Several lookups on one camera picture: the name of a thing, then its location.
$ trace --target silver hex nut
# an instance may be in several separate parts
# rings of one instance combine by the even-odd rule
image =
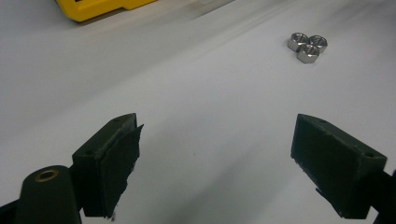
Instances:
[[[314,45],[303,44],[297,58],[303,63],[314,63],[319,57],[319,48]]]
[[[320,36],[320,35],[313,35],[313,36],[309,37],[309,44],[315,45],[316,47],[318,47],[320,53],[323,53],[328,45],[327,40],[323,36]]]
[[[307,35],[302,33],[294,33],[288,42],[288,47],[296,52],[300,50],[300,46],[303,44],[309,44],[309,38]]]

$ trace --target yellow box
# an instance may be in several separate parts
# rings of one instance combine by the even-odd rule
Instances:
[[[85,21],[117,8],[134,9],[156,0],[56,0],[64,15],[73,21]]]

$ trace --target white surface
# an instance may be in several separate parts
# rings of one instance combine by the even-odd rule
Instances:
[[[161,0],[77,24],[54,1],[0,1],[0,204],[135,112],[141,158],[117,223],[345,220],[290,158],[298,113],[326,119],[396,168],[396,2]],[[291,33],[323,35],[302,64]],[[83,218],[83,223],[107,223]]]

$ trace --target black plastic part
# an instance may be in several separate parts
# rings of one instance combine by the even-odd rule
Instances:
[[[340,217],[364,219],[387,157],[326,120],[298,115],[291,156]]]
[[[0,223],[13,224],[19,200],[0,207]]]
[[[23,181],[15,224],[38,223],[81,223],[67,167],[50,166]]]
[[[139,157],[136,115],[111,120],[73,154],[72,175],[86,217],[112,217]]]
[[[379,215],[375,224],[395,224],[396,223],[396,171],[393,176],[386,173],[375,176],[370,181],[371,201],[373,208]]]

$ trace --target hex nut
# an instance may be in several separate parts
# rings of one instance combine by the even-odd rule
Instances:
[[[303,44],[297,58],[303,63],[314,63],[319,57],[319,48],[314,45]]]
[[[328,46],[327,40],[320,35],[313,35],[309,37],[309,44],[318,47],[320,53],[323,53]]]
[[[293,51],[298,52],[302,44],[309,44],[309,38],[307,35],[302,33],[294,33],[288,42],[288,47]]]

